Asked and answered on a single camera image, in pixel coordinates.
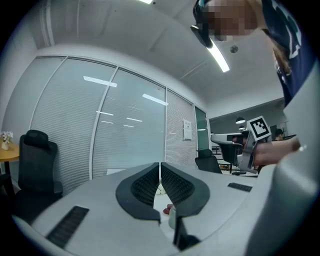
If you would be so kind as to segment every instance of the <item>black office chair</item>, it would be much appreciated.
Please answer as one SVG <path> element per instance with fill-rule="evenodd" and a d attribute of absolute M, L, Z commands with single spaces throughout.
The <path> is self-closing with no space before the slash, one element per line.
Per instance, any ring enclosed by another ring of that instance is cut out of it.
<path fill-rule="evenodd" d="M 56 143 L 42 131 L 29 130 L 20 137 L 18 185 L 13 214 L 29 224 L 62 195 L 60 182 L 53 180 L 53 166 L 58 151 Z"/>
<path fill-rule="evenodd" d="M 216 173 L 216 174 L 223 174 L 220 169 L 217 158 L 213 155 L 210 149 L 202 149 L 197 151 L 198 151 L 198 157 L 194 160 L 200 170 Z M 235 171 L 232 173 L 232 175 L 238 176 L 246 173 L 247 173 L 246 171 Z"/>

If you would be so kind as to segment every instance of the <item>navy blue shirt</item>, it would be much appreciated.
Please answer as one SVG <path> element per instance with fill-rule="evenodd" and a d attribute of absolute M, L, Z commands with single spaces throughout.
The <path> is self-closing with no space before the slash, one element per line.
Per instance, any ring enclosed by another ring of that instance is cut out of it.
<path fill-rule="evenodd" d="M 304 84 L 317 57 L 297 21 L 278 0 L 262 0 L 262 11 L 270 36 L 287 50 L 291 73 L 277 68 L 287 105 Z"/>

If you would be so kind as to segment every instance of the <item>chair headrest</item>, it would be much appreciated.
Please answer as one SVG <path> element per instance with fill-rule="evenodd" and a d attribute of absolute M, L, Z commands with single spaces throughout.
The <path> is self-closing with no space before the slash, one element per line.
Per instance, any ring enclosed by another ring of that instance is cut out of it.
<path fill-rule="evenodd" d="M 49 149 L 49 139 L 48 135 L 39 130 L 28 130 L 24 140 L 24 144 L 42 148 L 42 149 Z"/>
<path fill-rule="evenodd" d="M 197 151 L 198 151 L 199 158 L 209 158 L 213 154 L 210 149 L 202 149 L 202 150 L 197 150 Z"/>

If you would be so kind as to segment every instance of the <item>fluorescent light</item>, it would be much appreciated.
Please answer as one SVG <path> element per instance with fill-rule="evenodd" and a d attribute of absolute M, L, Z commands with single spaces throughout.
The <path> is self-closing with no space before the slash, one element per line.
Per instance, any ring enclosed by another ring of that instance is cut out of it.
<path fill-rule="evenodd" d="M 110 113 L 106 113 L 106 112 L 99 112 L 99 111 L 96 111 L 97 113 L 100 113 L 100 114 L 104 114 L 104 115 L 109 115 L 109 116 L 113 116 L 114 114 L 110 114 Z"/>
<path fill-rule="evenodd" d="M 141 2 L 144 2 L 146 4 L 151 4 L 153 0 L 139 0 Z"/>
<path fill-rule="evenodd" d="M 148 95 L 148 94 L 144 94 L 144 95 L 142 95 L 142 97 L 144 97 L 144 98 L 146 98 L 146 99 L 149 99 L 149 100 L 152 100 L 152 101 L 154 101 L 154 102 L 160 103 L 160 104 L 162 104 L 162 105 L 164 105 L 164 106 L 167 106 L 167 105 L 168 105 L 168 103 L 164 102 L 163 100 L 158 99 L 158 98 L 155 98 L 155 97 L 152 97 L 152 96 L 150 96 L 150 95 Z"/>
<path fill-rule="evenodd" d="M 105 81 L 105 80 L 101 80 L 101 79 L 97 79 L 89 76 L 83 76 L 83 79 L 89 82 L 94 82 L 94 83 L 105 85 L 105 86 L 117 87 L 117 84 L 114 82 L 109 82 L 109 81 Z"/>
<path fill-rule="evenodd" d="M 133 120 L 133 121 L 138 121 L 138 122 L 142 122 L 141 120 L 133 119 L 133 118 L 129 118 L 129 117 L 127 117 L 126 119 Z"/>
<path fill-rule="evenodd" d="M 212 48 L 207 48 L 208 51 L 211 53 L 211 55 L 215 58 L 216 62 L 218 62 L 220 68 L 222 69 L 223 72 L 227 72 L 230 70 L 225 58 L 219 51 L 218 47 L 216 44 L 211 40 L 213 46 Z"/>

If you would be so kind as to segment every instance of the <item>robotic arm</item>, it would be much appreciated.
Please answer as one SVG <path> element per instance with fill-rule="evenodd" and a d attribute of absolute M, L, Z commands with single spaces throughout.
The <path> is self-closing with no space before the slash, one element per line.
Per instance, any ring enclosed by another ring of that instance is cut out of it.
<path fill-rule="evenodd" d="M 252 169 L 255 147 L 258 142 L 270 142 L 270 135 L 265 119 L 259 116 L 247 121 L 243 132 L 213 134 L 211 141 L 220 146 L 223 160 L 237 165 L 243 171 L 256 174 L 257 171 Z"/>

